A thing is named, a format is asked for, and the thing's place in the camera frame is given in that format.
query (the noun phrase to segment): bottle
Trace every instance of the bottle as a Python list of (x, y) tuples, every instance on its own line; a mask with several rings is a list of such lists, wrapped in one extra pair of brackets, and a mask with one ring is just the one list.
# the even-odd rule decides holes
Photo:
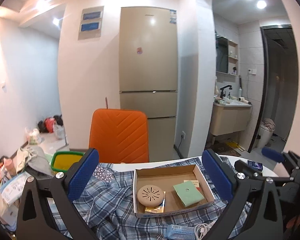
[(239, 88), (239, 91), (238, 91), (238, 98), (242, 97), (242, 88)]
[(3, 164), (6, 167), (6, 169), (9, 172), (11, 177), (14, 177), (14, 176), (17, 175), (16, 168), (14, 167), (12, 159), (4, 158), (3, 159)]

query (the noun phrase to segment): green pouch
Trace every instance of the green pouch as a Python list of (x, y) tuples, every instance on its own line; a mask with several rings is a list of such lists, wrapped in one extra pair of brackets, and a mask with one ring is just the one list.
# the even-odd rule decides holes
[(185, 207), (188, 207), (204, 199), (204, 196), (202, 196), (200, 191), (196, 189), (196, 187), (191, 181), (186, 181), (174, 185), (173, 187), (176, 190), (179, 198), (181, 199)]

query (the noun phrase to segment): orange chair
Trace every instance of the orange chair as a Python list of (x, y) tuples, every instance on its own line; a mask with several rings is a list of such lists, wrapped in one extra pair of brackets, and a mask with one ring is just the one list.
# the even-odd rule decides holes
[(89, 148), (103, 163), (149, 162), (148, 121), (143, 112), (97, 109), (93, 113)]

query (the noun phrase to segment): refrigerator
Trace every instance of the refrigerator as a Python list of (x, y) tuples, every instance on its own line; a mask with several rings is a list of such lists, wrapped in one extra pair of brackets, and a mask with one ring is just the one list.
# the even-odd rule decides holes
[(122, 109), (148, 118), (149, 159), (172, 159), (178, 97), (176, 11), (121, 8), (119, 85)]

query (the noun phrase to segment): red plastic bag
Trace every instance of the red plastic bag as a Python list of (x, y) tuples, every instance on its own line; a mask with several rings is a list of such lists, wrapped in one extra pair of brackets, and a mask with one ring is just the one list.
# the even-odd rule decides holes
[(54, 124), (54, 118), (48, 117), (46, 120), (44, 120), (44, 124), (46, 125), (46, 128), (49, 133), (53, 133), (53, 124)]

